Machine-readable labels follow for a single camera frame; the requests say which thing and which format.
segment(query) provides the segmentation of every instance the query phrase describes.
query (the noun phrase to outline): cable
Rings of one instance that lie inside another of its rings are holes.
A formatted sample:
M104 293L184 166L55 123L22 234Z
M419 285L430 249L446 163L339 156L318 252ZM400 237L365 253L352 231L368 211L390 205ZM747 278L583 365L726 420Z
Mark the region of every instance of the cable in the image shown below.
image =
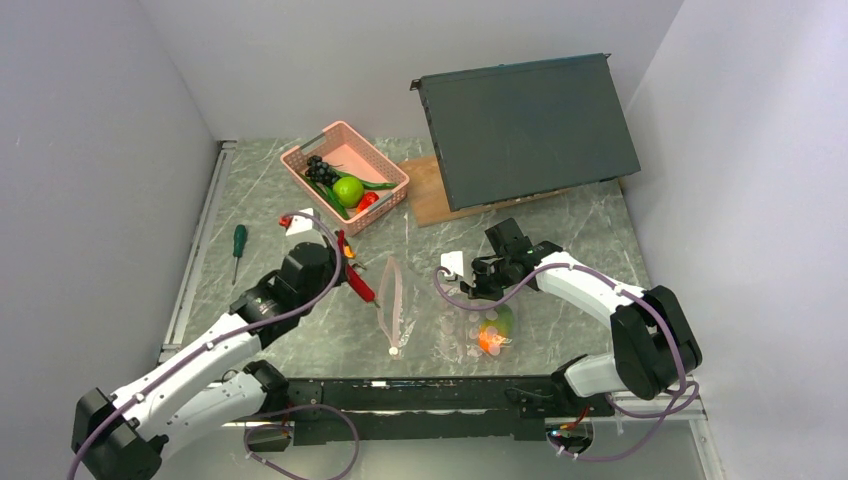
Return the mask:
M506 395L507 400L509 400L510 402L517 401L518 397L515 397L515 398L510 397L508 392L517 392L517 393L520 393L522 395L527 395L528 397L540 398L540 399L543 399L543 400L554 398L553 393L551 393L549 395L542 395L540 393L528 392L527 390L522 390L522 389L516 388L516 387L509 387L506 390L504 390L504 395Z
M586 415L588 415L588 414L589 414L589 406L586 405L585 407L583 407L583 411L580 412L580 416L577 417L577 420L575 420L573 422L565 423L565 424L561 425L559 428L566 430L566 431L574 430L575 428L577 428L578 425L580 425L580 422L582 422L583 419L586 418Z
M271 412L271 413L263 413L262 415L259 415L259 416L260 417L275 417L277 415L282 415L282 414L288 415L289 413L294 413L294 412L298 412L298 411L301 411L301 410L327 410L328 412L332 412L332 413L338 415L339 418L344 420L344 422L350 428L350 432L353 434L353 455L351 456L350 463L347 464L347 467L345 467L345 469L342 470L341 473L339 473L338 475L336 475L334 477L330 477L328 480L339 480L341 478L344 478L344 476L347 475L348 473L350 473L351 469L353 469L353 465L356 463L356 457L359 456L359 432L356 431L356 426L353 424L353 421L351 421L351 419L347 415L342 413L339 409L337 409L335 407L331 407L329 405L323 405L323 404L318 403L318 404L315 404L315 405L298 405L296 407L287 408L285 410L279 410L279 411ZM253 452L253 450L250 449L249 440L250 440L251 435L253 435L253 433L256 432L257 430L265 430L267 428L268 428L268 425L260 425L258 427L253 427L253 428L247 430L247 432L245 432L245 434L244 434L244 451L247 452L247 456L252 458L253 460L256 460L257 462L261 463L262 465L265 465L266 467L274 470L275 472L281 473L281 474L283 474L283 475L285 475L289 478L292 478L294 480L308 480L308 479L303 478L301 476L295 475L294 473L291 473L288 470L283 469L282 467L280 467L279 465L277 465L274 462L266 460L265 458L257 455L256 453Z
M283 320L287 320L289 318L292 318L296 315L299 315L299 314L311 309L312 307L315 306L315 304L318 303L319 300L321 300L328 293L330 293L330 290L333 289L333 287L336 285L336 282L339 280L339 275L341 274L341 271L342 271L342 261L343 261L342 252L341 252L341 250L339 250L339 247L336 244L336 242L333 241L334 240L333 232L327 227L327 225L325 225L320 220L318 220L318 217L315 217L315 216L309 215L308 213L303 213L303 212L291 212L291 213L286 213L283 216L291 216L291 215L299 215L301 217L312 220L315 223L315 225L318 226L318 228L324 233L324 236L326 236L330 240L327 243L330 244L330 247L333 249L333 252L335 252L335 254L336 254L336 268L333 271L333 276L330 279L330 282L327 284L326 287L324 287L324 290L321 290L321 293L316 295L315 298L306 302L305 304L301 305L300 307L295 308L294 310L290 310L286 313L277 315L276 317L267 318L265 320L262 320L262 321L259 321L259 322L256 322L256 323L252 323L252 324L249 324L249 325L245 325L243 327L239 327L239 328L236 328L236 329L231 330L229 332L223 333L223 334L215 337L213 340L210 340L206 344L200 345L197 349L193 350L191 353L189 353L188 355L183 357L180 361L178 361L177 363L172 365L171 368L166 370L159 378L154 379L146 387L141 389L140 392L138 392L136 395L134 395L132 398L130 398L130 400L128 400L125 404L116 408L114 412L112 412L109 416L107 416L106 419L103 420L103 422L101 422L100 425L98 425L94 429L94 431L91 432L91 434L85 439L85 441L82 442L82 445L80 445L79 450L77 450L77 454L74 455L74 459L71 461L71 466L68 469L68 475L66 477L67 480L74 480L74 477L76 476L76 473L77 473L77 469L79 469L79 465L80 465L80 463L82 463L82 459L85 458L86 453L88 453L88 450L94 444L94 441L97 439L97 437L99 437L103 433L103 431L106 430L106 428L108 428L109 425L112 424L112 422L114 422L115 420L120 418L124 413L127 412L127 410L132 408L134 405L138 404L141 401L144 401L144 398L147 395L149 395L150 392L152 392L157 387L162 385L162 383L164 383L166 380L171 378L175 373L177 373L180 370L182 370L183 368L185 368L186 365L190 364L192 361L194 361L197 357L202 355L204 352L209 351L210 350L208 348L209 344L211 344L211 346L214 347L215 345L217 345L217 344L219 344L219 343L221 343L225 340L229 340L230 338L233 338L233 337L240 335L242 333L249 332L249 331L256 330L256 329L260 329L260 328L264 328L264 327L267 327L268 325L272 325L272 324L275 324L275 323L278 323L278 322L282 322Z
M636 303L637 305L639 305L640 307L645 309L645 311L647 311L654 318L654 321L657 323L657 326L659 327L660 331L662 331L663 337L665 337L665 341L666 341L666 343L668 343L669 349L671 350L671 356L672 356L672 359L674 361L674 367L675 367L675 370L677 370L677 381L678 381L680 387L677 390L670 390L670 389L666 390L669 394L671 394L671 400L669 400L668 406L666 406L665 410L663 410L660 413L656 413L656 414L641 414L641 413L636 414L636 413L633 413L633 412L628 412L627 410L624 410L623 408L619 407L615 403L615 401L613 400L611 395L607 394L605 396L607 402L615 410L617 410L618 412L620 412L624 415L628 415L628 416L631 416L633 418L656 418L657 419L657 421L654 423L654 425L651 426L650 430L648 430L648 433L646 433L644 437L642 437L638 442L636 442L635 445L633 445L629 449L625 450L624 452L621 452L621 453L616 454L616 455L608 456L608 457L583 457L583 456L578 456L576 454L572 454L571 452L568 452L568 451L560 451L560 449L557 448L556 445L553 444L553 442L551 442L550 438L548 438L548 443L550 443L551 446L553 446L557 450L557 453L565 453L566 455L570 456L574 460L582 460L582 461L586 461L586 462L614 462L614 461L621 460L623 458L629 457L634 452L636 452L637 450L642 448L646 443L648 443L648 441L650 441L653 438L653 436L657 433L657 430L660 428L660 426L665 421L667 416L669 416L673 413L679 412L680 410L688 407L693 401L695 401L695 399L697 398L697 395L698 395L699 388L700 388L700 385L696 381L692 381L691 383L687 382L687 380L686 380L686 370L683 368L683 359L680 357L680 350L677 348L677 344L674 341L674 336L671 334L671 329L668 327L668 324L666 323L665 319L662 318L662 315L660 315L659 312L657 312L656 309L654 309L654 307L652 307L650 304L648 304L648 302L642 300L642 298L637 297L636 295L633 295L632 293L628 292L627 290L619 288L617 283L612 281L609 277L607 277L603 273L598 272L596 270L593 270L593 269L591 269L591 268L589 268L585 265L572 265L570 263L564 263L564 262L563 263L549 263L547 265L543 265L543 266L533 270L532 272L530 272L529 275L527 275L520 282L518 282L518 284L516 284L515 288L513 288L510 292L508 292L506 295L504 295L503 298L501 298L500 300L498 300L494 303L490 303L490 304L486 304L486 305L479 305L479 306L478 305L471 305L471 304L463 303L463 302L460 302L460 301L455 300L453 298L450 298L450 296L447 294L447 292L445 292L442 289L442 287L439 283L439 273L440 272L444 273L446 276L452 275L451 271L449 269L445 268L445 267L440 266L440 267L437 267L433 271L433 285L436 287L436 291L439 293L439 295L441 295L441 297L444 298L445 301L447 301L451 305L462 308L463 310L472 310L472 311L480 312L480 311L490 310L490 309L493 309L493 308L496 308L496 307L503 305L504 303L509 301L509 299L511 299L513 296L515 296L518 293L518 291L521 289L521 287L527 285L527 283L530 282L536 275L538 275L538 274L540 274L540 273L542 273L546 270L551 270L553 268L568 268L568 269L577 270L577 271L580 271L580 272L583 272L583 273L587 273L587 274L597 278L598 280L603 282L608 287L615 290L616 294L624 296L625 298L633 301L634 303ZM680 399L681 396L683 396L683 394L686 392L686 390L688 389L688 387L690 385L694 387L692 394L683 404L681 404L680 406L675 408L674 404L677 402L677 400Z

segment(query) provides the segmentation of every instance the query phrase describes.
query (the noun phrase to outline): green screwdriver handle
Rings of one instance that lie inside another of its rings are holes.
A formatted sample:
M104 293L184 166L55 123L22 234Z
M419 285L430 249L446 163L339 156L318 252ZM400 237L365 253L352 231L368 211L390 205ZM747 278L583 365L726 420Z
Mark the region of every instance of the green screwdriver handle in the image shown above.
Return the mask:
M247 227L242 224L236 225L233 233L233 256L241 258L244 253L244 244L247 243Z

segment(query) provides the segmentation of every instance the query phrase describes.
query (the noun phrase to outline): robotic arm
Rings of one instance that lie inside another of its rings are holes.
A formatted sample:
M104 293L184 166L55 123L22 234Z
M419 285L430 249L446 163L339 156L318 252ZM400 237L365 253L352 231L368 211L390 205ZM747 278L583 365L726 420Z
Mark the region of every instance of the robotic arm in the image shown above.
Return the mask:
M71 444L74 452L118 406L133 404L109 424L85 453L83 463L95 478L150 479L162 461L220 425L288 403L288 381L265 361L249 363L228 381L217 382L232 365L249 359L295 328L300 317L311 309L284 322L214 341L222 334L302 307L327 288L336 269L336 251L314 228L312 220L295 217L286 237L295 247L282 266L244 292L200 338L112 395L106 396L95 388L77 402ZM345 281L352 283L355 275L343 256L342 259L341 271L346 273L338 277L334 286ZM205 351L189 362L189 356L198 350ZM175 366L181 368L173 371Z
M701 350L668 288L657 286L645 291L611 280L551 242L533 245L512 218L486 230L486 236L495 255L471 262L472 284L460 283L469 298L499 300L505 289L526 284L576 305L610 329L612 353L577 357L552 375L567 398L579 401L599 393L629 390L650 400L677 381L671 346L657 331L653 316L630 296L646 302L665 320L686 373L701 364ZM551 268L554 264L569 267ZM459 275L465 270L458 252L443 255L442 266Z

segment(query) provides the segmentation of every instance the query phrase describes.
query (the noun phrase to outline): red object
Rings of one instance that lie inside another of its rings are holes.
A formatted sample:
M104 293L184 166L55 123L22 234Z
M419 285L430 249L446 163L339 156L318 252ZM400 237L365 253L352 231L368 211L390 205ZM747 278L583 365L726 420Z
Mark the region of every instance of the red object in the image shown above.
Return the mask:
M344 230L339 230L339 249L344 251L345 239L344 239ZM350 285L350 288L359 295L359 298L364 300L366 303L371 303L377 298L377 295L374 293L374 290L371 290L371 287L365 283L365 280L356 273L356 270L350 266L349 263L345 263L345 276L347 277L347 283Z
M374 192L368 192L362 196L359 205L356 207L356 213L359 213L374 204L380 197Z

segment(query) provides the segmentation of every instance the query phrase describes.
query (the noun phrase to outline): red pliers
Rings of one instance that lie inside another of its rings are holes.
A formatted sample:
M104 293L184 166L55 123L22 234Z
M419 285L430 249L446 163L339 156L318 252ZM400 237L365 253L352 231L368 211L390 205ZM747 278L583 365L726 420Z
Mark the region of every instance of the red pliers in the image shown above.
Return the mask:
M347 255L347 252L350 251L351 255L353 254L353 250L350 248L350 245L344 238L344 230L339 230L338 232L338 245L339 250L343 252L342 254L345 256L347 260L350 258ZM359 298L365 301L365 303L373 303L375 307L380 308L380 304L377 303L376 297L374 294L374 290L371 290L371 287L365 283L365 280L356 273L356 270L350 265L350 262L345 261L345 277L347 277L347 283L350 284L350 288L359 295Z

